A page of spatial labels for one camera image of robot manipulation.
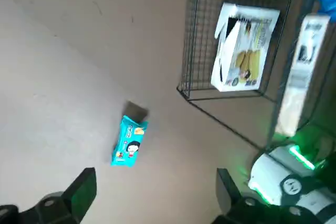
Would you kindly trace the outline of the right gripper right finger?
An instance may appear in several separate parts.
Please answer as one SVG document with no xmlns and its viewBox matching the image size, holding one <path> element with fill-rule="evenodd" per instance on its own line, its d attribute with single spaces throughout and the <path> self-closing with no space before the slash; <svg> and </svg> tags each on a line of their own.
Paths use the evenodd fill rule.
<svg viewBox="0 0 336 224">
<path fill-rule="evenodd" d="M 317 223 L 317 217 L 299 206 L 267 205 L 243 195 L 225 168 L 216 170 L 216 197 L 222 211 L 214 223 Z"/>
</svg>

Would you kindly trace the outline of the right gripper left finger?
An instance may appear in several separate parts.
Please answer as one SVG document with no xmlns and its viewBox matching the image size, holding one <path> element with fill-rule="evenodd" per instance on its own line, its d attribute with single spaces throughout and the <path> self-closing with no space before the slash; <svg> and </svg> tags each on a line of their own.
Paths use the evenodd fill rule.
<svg viewBox="0 0 336 224">
<path fill-rule="evenodd" d="M 65 191 L 49 194 L 25 211 L 1 205 L 1 223 L 81 223 L 96 195 L 96 170 L 88 167 Z"/>
</svg>

